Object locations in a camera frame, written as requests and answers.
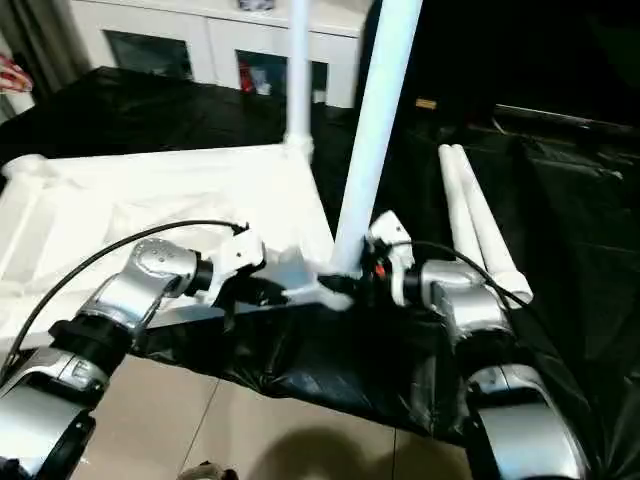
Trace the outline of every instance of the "white cabinet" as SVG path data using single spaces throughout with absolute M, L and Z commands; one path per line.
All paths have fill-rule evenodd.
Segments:
M 71 10 L 94 67 L 216 82 L 203 17 L 79 0 Z
M 286 72 L 284 67 L 290 46 L 287 28 L 210 19 L 209 35 L 220 85 L 241 88 L 241 68 L 251 67 L 247 64 L 256 60 L 260 66 L 255 68 L 262 72 L 272 72 L 271 78 L 266 79 L 272 92 L 286 91 L 283 85 Z M 256 59 L 256 55 L 250 53 L 261 54 L 264 60 L 261 62 Z M 315 91 L 316 99 L 326 97 L 328 105 L 350 107 L 353 103 L 359 59 L 358 40 L 312 32 L 309 57 L 314 62 L 312 90 Z
M 284 95 L 289 1 L 244 12 L 237 0 L 69 0 L 94 67 L 106 65 Z M 371 0 L 312 0 L 315 101 L 353 104 Z

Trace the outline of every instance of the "red object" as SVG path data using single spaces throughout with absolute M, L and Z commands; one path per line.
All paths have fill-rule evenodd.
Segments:
M 253 81 L 251 80 L 251 72 L 249 72 L 249 64 L 246 62 L 240 63 L 240 89 L 245 93 L 252 93 L 255 91 Z
M 0 92 L 30 92 L 32 88 L 31 77 L 13 60 L 0 54 Z

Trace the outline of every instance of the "white pole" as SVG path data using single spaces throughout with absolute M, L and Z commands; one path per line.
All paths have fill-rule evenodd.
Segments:
M 449 225 L 453 246 L 460 253 L 464 253 L 471 260 L 484 268 L 482 252 L 473 227 L 473 220 L 469 213 L 469 206 L 462 188 L 462 180 L 458 173 L 457 152 L 449 145 L 440 145 L 438 156 L 440 157 L 440 170 L 442 171 L 442 183 L 447 197 L 447 209 L 449 210 Z
M 455 152 L 454 158 L 457 161 L 458 175 L 462 182 L 462 189 L 467 199 L 466 202 L 487 271 L 502 288 L 510 291 L 521 300 L 530 302 L 533 299 L 531 287 L 525 276 L 517 270 L 513 263 L 511 253 L 509 253 L 507 244 L 500 233 L 493 213 L 491 213 L 491 208 L 482 193 L 478 179 L 473 173 L 464 148 L 460 145 L 454 145 L 452 149 Z
M 359 270 L 422 0 L 384 0 L 371 56 L 332 266 Z
M 309 7 L 311 0 L 291 0 L 289 60 L 287 64 L 288 145 L 302 147 L 310 154 L 311 66 L 309 63 Z

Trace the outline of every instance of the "white frame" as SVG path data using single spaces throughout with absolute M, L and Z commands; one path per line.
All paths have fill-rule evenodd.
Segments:
M 104 34 L 104 30 L 114 30 L 184 41 L 194 80 L 199 83 L 216 83 L 205 18 L 82 0 L 72 0 L 69 3 L 94 68 L 103 65 L 118 66 Z
M 289 57 L 288 28 L 208 19 L 213 61 L 218 85 L 240 88 L 236 50 Z M 353 105 L 359 59 L 359 40 L 323 33 L 309 33 L 309 60 L 326 63 L 327 105 Z

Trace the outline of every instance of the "red component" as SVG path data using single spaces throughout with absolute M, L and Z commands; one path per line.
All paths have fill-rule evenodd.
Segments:
M 387 272 L 384 271 L 384 267 L 380 264 L 376 265 L 375 272 L 376 275 L 380 278 L 384 278 L 387 276 Z
M 252 93 L 255 91 L 253 81 L 251 80 L 251 72 L 249 71 L 249 64 L 246 62 L 239 62 L 240 66 L 240 89 L 245 93 Z

